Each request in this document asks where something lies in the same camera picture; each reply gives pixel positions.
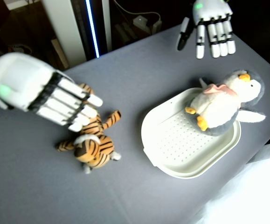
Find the white tray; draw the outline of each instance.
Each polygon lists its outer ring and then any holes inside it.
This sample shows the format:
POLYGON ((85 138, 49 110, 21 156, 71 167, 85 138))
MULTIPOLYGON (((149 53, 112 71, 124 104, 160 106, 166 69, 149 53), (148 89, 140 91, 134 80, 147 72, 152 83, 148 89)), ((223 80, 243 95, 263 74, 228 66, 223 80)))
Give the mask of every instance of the white tray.
POLYGON ((185 103, 201 91, 201 88, 188 89, 153 108, 143 120, 144 152, 154 166, 170 176, 182 179, 200 176, 229 152, 241 137, 238 121, 217 137, 192 128, 185 117, 185 103))

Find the table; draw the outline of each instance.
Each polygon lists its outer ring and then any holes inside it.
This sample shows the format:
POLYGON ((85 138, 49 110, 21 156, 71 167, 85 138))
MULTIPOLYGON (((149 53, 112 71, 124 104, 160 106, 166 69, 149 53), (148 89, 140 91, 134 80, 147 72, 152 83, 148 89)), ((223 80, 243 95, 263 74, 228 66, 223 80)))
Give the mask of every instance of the table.
POLYGON ((71 152, 54 148, 71 136, 32 113, 0 109, 0 224, 185 224, 270 138, 270 65, 238 37, 237 52, 195 59, 195 34, 175 50, 174 27, 67 71, 104 100, 103 116, 122 119, 106 134, 122 154, 118 162, 85 175, 71 152), (267 119, 242 124, 238 145, 205 174, 190 180, 153 167, 143 152, 140 128, 153 107, 235 69, 260 73, 266 93, 255 106, 267 119))

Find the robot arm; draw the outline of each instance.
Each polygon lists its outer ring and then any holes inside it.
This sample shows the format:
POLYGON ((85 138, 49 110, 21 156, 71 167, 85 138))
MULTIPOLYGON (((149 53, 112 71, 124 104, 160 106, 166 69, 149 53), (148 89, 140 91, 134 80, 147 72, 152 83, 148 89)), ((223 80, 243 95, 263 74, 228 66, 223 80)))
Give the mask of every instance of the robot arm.
POLYGON ((102 100, 50 65, 21 53, 0 56, 0 107, 34 111, 78 132, 96 117, 102 100))
MULTIPOLYGON (((211 54, 214 58, 235 53, 235 42, 232 39, 232 27, 230 23, 232 14, 228 3, 224 0, 196 0, 193 5, 193 18, 194 24, 197 26, 196 57, 198 59, 204 56, 206 26, 211 54)), ((187 31, 188 25, 186 25, 189 24, 188 20, 188 18, 184 19, 181 25, 181 33, 189 33, 187 31)))

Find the green indicator light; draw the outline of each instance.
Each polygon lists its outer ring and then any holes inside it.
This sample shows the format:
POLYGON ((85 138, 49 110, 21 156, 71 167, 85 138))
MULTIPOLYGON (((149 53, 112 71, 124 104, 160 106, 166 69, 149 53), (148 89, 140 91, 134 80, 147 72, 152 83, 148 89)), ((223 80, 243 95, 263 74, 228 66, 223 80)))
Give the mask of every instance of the green indicator light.
POLYGON ((11 90, 12 90, 12 89, 9 88, 8 86, 6 86, 6 85, 1 85, 1 86, 0 86, 0 96, 6 97, 7 95, 10 94, 11 90))
POLYGON ((203 7, 203 4, 201 4, 201 3, 200 3, 200 4, 197 4, 197 5, 195 6, 196 9, 199 9, 199 8, 202 8, 202 7, 203 7))

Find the plush toy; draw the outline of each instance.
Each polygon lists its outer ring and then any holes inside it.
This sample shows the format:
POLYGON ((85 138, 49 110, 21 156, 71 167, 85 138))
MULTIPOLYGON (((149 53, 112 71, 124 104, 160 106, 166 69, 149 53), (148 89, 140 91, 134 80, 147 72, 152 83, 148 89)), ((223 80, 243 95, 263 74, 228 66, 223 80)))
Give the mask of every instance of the plush toy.
POLYGON ((191 124, 204 134, 225 133, 235 120, 260 122, 265 115, 249 109, 264 94, 261 77, 248 70, 237 70, 226 76, 219 85, 200 79, 203 92, 187 103, 185 111, 191 124))
MULTIPOLYGON (((81 85, 87 92, 93 93, 88 85, 81 85)), ((114 151, 114 144, 110 137, 104 135, 104 130, 114 125, 121 118, 120 112, 113 112, 105 123, 100 114, 90 119, 90 123, 82 128, 79 137, 73 141, 64 141, 57 146, 59 152, 75 151, 77 160, 83 162, 85 173, 104 166, 109 160, 118 161, 121 155, 114 151)))

